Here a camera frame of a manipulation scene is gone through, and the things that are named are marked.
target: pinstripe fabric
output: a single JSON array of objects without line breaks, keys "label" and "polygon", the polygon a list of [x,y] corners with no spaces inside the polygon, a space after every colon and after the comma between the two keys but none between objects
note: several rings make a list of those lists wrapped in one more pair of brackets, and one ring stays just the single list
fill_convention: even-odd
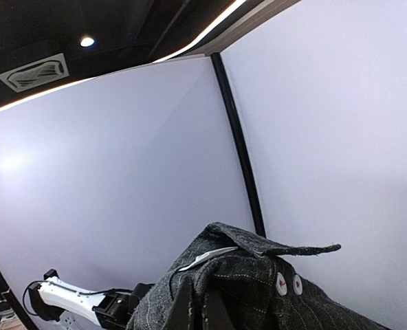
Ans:
[{"label": "pinstripe fabric", "polygon": [[[185,272],[196,256],[219,248],[238,249],[216,256]],[[296,295],[296,270],[279,256],[315,255],[339,250],[329,247],[290,247],[222,223],[209,225],[174,262],[141,300],[127,329],[162,329],[174,296],[185,276],[191,276],[198,300],[217,288],[236,329],[252,330],[375,330],[387,329],[332,301],[318,286],[301,278]],[[277,274],[287,283],[287,294],[276,290]]]}]

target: black ceiling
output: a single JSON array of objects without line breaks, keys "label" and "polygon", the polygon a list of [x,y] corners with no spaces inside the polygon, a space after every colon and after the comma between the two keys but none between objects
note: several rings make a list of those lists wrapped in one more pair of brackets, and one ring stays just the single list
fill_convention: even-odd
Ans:
[{"label": "black ceiling", "polygon": [[[0,73],[64,53],[70,75],[21,93],[0,81],[0,106],[169,55],[189,44],[233,1],[0,0]],[[202,43],[261,1],[248,0]],[[80,39],[86,34],[96,42],[83,48]]]}]

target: white robotic arm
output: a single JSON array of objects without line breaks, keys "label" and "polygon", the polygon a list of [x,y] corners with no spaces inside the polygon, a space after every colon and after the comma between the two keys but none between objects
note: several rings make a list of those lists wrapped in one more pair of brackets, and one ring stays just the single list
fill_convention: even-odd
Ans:
[{"label": "white robotic arm", "polygon": [[28,287],[31,306],[37,316],[66,330],[82,330],[74,315],[82,316],[103,329],[125,329],[133,310],[152,285],[138,284],[132,290],[90,291],[63,282],[51,269],[44,280]]}]

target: ceiling vent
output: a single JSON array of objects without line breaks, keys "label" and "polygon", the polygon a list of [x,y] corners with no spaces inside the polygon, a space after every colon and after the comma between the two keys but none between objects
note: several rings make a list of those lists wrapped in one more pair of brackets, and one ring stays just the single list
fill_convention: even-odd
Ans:
[{"label": "ceiling vent", "polygon": [[65,57],[61,53],[0,74],[0,80],[19,93],[68,75]]}]

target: white partition panel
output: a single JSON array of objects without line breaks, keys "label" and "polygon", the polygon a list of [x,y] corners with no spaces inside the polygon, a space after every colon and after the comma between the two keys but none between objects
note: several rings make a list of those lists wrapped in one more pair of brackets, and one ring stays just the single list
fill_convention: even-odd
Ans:
[{"label": "white partition panel", "polygon": [[267,232],[332,298],[407,329],[407,1],[302,0],[223,54]]},{"label": "white partition panel", "polygon": [[253,230],[208,58],[0,113],[0,269],[17,298],[52,267],[87,289],[154,282],[213,221]]}]

